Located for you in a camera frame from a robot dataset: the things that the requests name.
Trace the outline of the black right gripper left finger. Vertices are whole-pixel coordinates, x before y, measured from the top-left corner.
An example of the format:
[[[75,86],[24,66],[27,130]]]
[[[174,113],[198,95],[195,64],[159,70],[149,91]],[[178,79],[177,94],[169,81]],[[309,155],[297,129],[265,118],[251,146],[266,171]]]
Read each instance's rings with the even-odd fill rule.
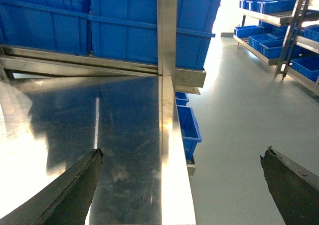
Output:
[[[97,187],[103,152],[93,149],[24,204],[2,225],[83,225]]]

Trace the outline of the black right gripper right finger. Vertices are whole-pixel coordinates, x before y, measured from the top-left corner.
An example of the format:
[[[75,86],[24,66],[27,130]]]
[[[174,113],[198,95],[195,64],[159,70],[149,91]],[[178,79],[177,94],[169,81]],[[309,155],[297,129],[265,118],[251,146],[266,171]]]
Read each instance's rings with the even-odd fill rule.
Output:
[[[319,177],[268,147],[260,157],[268,189],[287,225],[319,223]]]

